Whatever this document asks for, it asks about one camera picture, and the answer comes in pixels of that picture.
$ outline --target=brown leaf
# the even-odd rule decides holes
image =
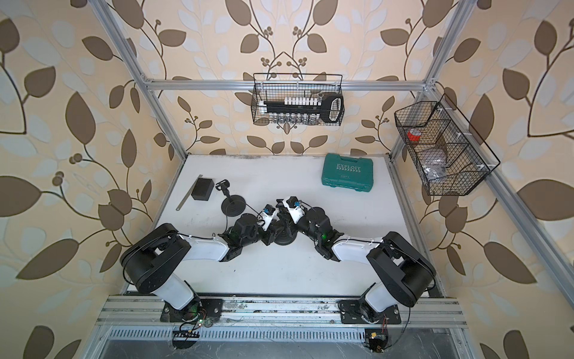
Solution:
[[[151,194],[152,194],[152,180],[148,180],[148,181],[145,183],[145,185],[144,185],[144,187],[143,187],[143,190],[142,190],[142,192],[141,192],[140,195],[139,195],[139,200],[140,200],[142,203],[146,203],[146,202],[148,201],[148,199],[149,199],[149,196],[150,196]]]
[[[409,33],[403,29],[388,29],[381,31],[381,38],[388,46],[401,46],[409,41]]]
[[[251,101],[253,100],[253,95],[246,92],[236,92],[235,97],[237,97],[244,104],[251,106]]]
[[[484,255],[498,273],[511,281],[522,284],[536,283],[526,265],[518,259],[516,254],[497,242],[488,242],[484,245]]]
[[[96,121],[94,121],[92,111],[79,93],[75,92],[70,97],[65,116],[66,124],[73,136],[84,145],[90,143],[96,135]]]
[[[251,10],[249,6],[241,0],[225,0],[225,6],[229,16],[237,24],[247,26],[251,23]]]
[[[326,53],[327,44],[319,34],[309,34],[307,37],[307,46],[309,49],[316,53]]]
[[[421,186],[422,199],[425,201],[426,205],[429,206],[432,203],[431,196],[426,192],[425,186]]]
[[[13,176],[0,176],[0,218],[29,210],[42,192],[32,183]]]
[[[48,356],[54,346],[54,332],[52,329],[37,325],[32,330],[26,347],[24,348],[24,359],[44,359]]]
[[[187,103],[187,101],[181,98],[180,96],[177,97],[177,103],[185,112],[188,113],[191,112],[191,106],[189,105],[189,103]]]
[[[427,28],[439,24],[451,11],[453,0],[427,0],[422,10],[422,23]]]
[[[313,9],[313,21],[317,25],[325,25],[335,15],[338,0],[321,0]]]
[[[457,207],[447,216],[444,224],[451,233],[458,233],[464,229],[467,219],[468,208]]]
[[[453,109],[456,109],[456,92],[455,90],[451,89],[450,87],[444,88],[444,99],[447,101],[447,104]]]
[[[137,88],[132,87],[130,90],[131,104],[134,105],[135,112],[139,113],[140,102],[139,102],[139,92]]]
[[[299,143],[299,142],[293,142],[291,141],[291,149],[293,150],[293,152],[298,153],[298,154],[302,154],[303,151],[305,151],[305,147],[303,146],[303,144]]]
[[[519,330],[511,330],[504,336],[504,353],[508,359],[528,359],[528,348]]]
[[[373,129],[375,128],[375,122],[369,120],[369,119],[364,119],[360,122],[361,125],[363,125],[363,127],[366,127],[368,129]]]
[[[124,190],[109,190],[108,196],[110,197],[110,203],[114,206],[121,214],[126,215],[131,212],[131,197]]]
[[[327,73],[326,73],[326,72],[321,72],[320,74],[318,74],[317,76],[315,76],[315,78],[313,79],[313,81],[327,81]]]
[[[219,141],[219,137],[202,136],[199,140],[205,144],[213,144]]]
[[[18,47],[20,43],[20,33],[12,19],[0,21],[0,52],[9,53]]]
[[[255,147],[259,147],[259,148],[267,147],[267,143],[261,137],[247,136],[247,140],[249,141],[250,144],[254,145]]]
[[[72,359],[76,354],[80,343],[82,342],[81,339],[74,340],[70,344],[63,347],[54,357],[54,359]]]
[[[134,165],[135,157],[138,154],[138,149],[135,144],[135,137],[131,130],[127,130],[126,135],[123,136],[122,141],[122,161],[123,164],[130,168]]]
[[[325,144],[325,142],[327,142],[328,137],[329,136],[324,134],[322,136],[317,136],[317,137],[311,138],[311,140],[309,141],[309,147],[315,148],[315,147],[323,146]]]
[[[258,118],[255,121],[253,121],[253,124],[255,126],[267,126],[270,123],[271,123],[271,120],[268,119],[267,117]]]
[[[70,0],[70,5],[76,8],[84,7],[88,4],[88,0]]]
[[[210,152],[210,155],[226,155],[227,152],[225,151],[224,148],[219,148],[219,149],[214,149],[213,151]]]
[[[110,46],[98,36],[88,36],[82,39],[86,49],[100,60],[110,61],[114,57]]]
[[[134,41],[131,39],[131,37],[128,37],[128,38],[126,39],[126,41],[127,41],[127,44],[130,45],[131,52],[134,54],[134,56],[137,57],[137,56],[138,56],[138,52],[137,52],[137,50],[135,49]]]
[[[478,8],[480,10],[488,10],[488,9],[490,9],[490,6],[492,6],[492,0],[478,0],[476,5],[478,6]]]
[[[521,72],[505,68],[502,70],[502,83],[508,96],[515,100],[521,100],[528,95],[530,81]]]
[[[456,48],[454,59],[456,62],[461,63],[464,62],[472,57],[476,50],[478,50],[478,46],[480,46],[480,40],[476,38],[468,38],[464,40],[460,45]]]
[[[119,243],[116,243],[112,248],[110,248],[106,258],[104,258],[102,267],[100,268],[100,273],[110,269],[118,261],[120,253],[122,253],[122,246]]]
[[[539,53],[548,56],[554,50],[557,38],[558,35],[554,26],[550,22],[542,20],[534,35],[534,47]]]
[[[271,146],[271,152],[278,154],[283,152],[284,148],[285,148],[285,142],[275,142],[273,146]]]
[[[110,91],[110,108],[114,109],[121,105],[123,101],[123,85],[117,85],[116,87],[112,88]]]
[[[528,183],[518,196],[532,214],[543,221],[560,221],[574,217],[574,188],[551,179]]]
[[[464,271],[464,267],[463,267],[463,262],[460,260],[460,256],[459,254],[456,252],[456,249],[454,249],[452,246],[448,246],[447,247],[447,256],[448,256],[448,260],[451,262],[452,267],[459,272],[460,274],[462,274],[463,276],[466,275],[466,272]]]
[[[366,156],[366,155],[367,152],[361,149],[351,148],[351,157]]]
[[[375,142],[375,137],[373,136],[360,136],[355,137],[355,139],[363,144],[372,144],[373,142]]]
[[[118,15],[134,29],[144,25],[144,12],[137,0],[112,0]]]
[[[211,127],[212,124],[213,124],[213,122],[210,119],[205,120],[205,121],[201,121],[201,122],[199,122],[199,128],[208,129]]]
[[[115,231],[123,226],[123,214],[109,204],[98,205],[100,222],[105,229]]]
[[[472,116],[470,117],[470,126],[468,130],[472,133],[472,136],[482,145],[483,142],[488,138],[492,127],[494,127],[494,109],[492,108],[492,103],[490,98],[486,94],[482,95]]]
[[[165,146],[165,144],[168,142],[168,140],[165,138],[165,135],[163,133],[158,133],[153,137],[153,140],[156,142],[156,144],[159,147],[163,147]]]
[[[183,44],[186,35],[187,34],[185,33],[185,31],[167,29],[160,32],[157,37],[160,39],[160,42],[165,46],[178,47],[181,44]]]
[[[247,34],[241,41],[240,51],[242,53],[252,53],[259,47],[259,36],[256,34]]]
[[[490,349],[488,345],[480,343],[480,348],[482,349],[484,359],[501,359],[494,350]]]
[[[78,246],[78,242],[70,238],[50,244],[32,258],[16,278],[32,280],[56,273],[72,260]]]
[[[173,160],[173,155],[175,155],[175,149],[173,148],[172,144],[169,144],[168,146],[168,156],[169,156],[169,160]]]
[[[377,79],[377,81],[398,81],[398,76],[389,75],[389,76],[385,76],[385,77],[382,77],[380,79]]]
[[[391,96],[383,104],[383,107],[382,107],[383,112],[389,111],[389,109],[391,107],[393,107],[393,105],[394,105],[394,96]]]
[[[458,196],[442,196],[439,200],[439,213],[441,216],[448,216],[458,207]]]
[[[432,48],[432,56],[436,54],[436,51],[439,49],[440,42],[443,40],[442,37],[438,36],[435,40],[435,45]]]

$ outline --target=aluminum frame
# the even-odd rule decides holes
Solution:
[[[253,89],[253,81],[241,80],[152,80],[144,83],[150,90],[228,90],[248,91]],[[342,81],[343,91],[422,91],[423,81]]]
[[[165,114],[160,100],[144,82],[144,77],[142,75],[143,72],[139,67],[137,59],[133,56],[133,53],[131,52],[126,39],[124,38],[122,32],[119,30],[107,2],[105,0],[89,0],[89,3],[92,7],[92,10],[94,11],[94,14],[96,15],[96,18],[102,24],[102,27],[110,37],[110,40],[114,44],[116,50],[118,50],[120,57],[123,59],[124,65],[130,72],[130,75],[134,79],[134,82],[143,98],[152,108],[152,112],[155,115],[159,126],[165,132],[170,143],[173,145],[175,154],[180,159],[185,160],[187,155],[185,153],[183,144],[181,143],[177,132],[169,121],[168,116]]]

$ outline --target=leaf patterned wallpaper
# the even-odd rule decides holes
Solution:
[[[194,155],[390,152],[398,136],[393,112],[413,102],[408,91],[349,91],[345,96],[341,126],[254,124],[249,92],[164,91],[161,101],[187,152]],[[164,144],[161,133],[156,143]]]
[[[446,294],[485,359],[571,358],[574,312],[486,183],[429,196],[408,153],[397,160]]]
[[[421,80],[453,0],[108,0],[146,76]]]
[[[572,262],[574,3],[483,8],[464,28],[438,88],[487,138],[508,181]]]
[[[79,355],[179,166],[110,44],[85,0],[0,2],[4,357]]]
[[[437,83],[570,260],[573,17],[571,1],[479,0]],[[447,294],[461,301],[484,357],[573,357],[574,312],[488,186],[429,196],[408,152],[397,163]]]

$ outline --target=black wire basket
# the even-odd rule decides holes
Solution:
[[[342,81],[333,74],[253,74],[253,123],[340,126]]]
[[[426,192],[465,196],[500,164],[500,159],[462,112],[469,128],[459,129],[447,111],[453,110],[452,102],[443,99],[444,95],[440,101],[421,101],[398,110],[395,122]],[[467,136],[485,144],[492,158],[484,159]]]

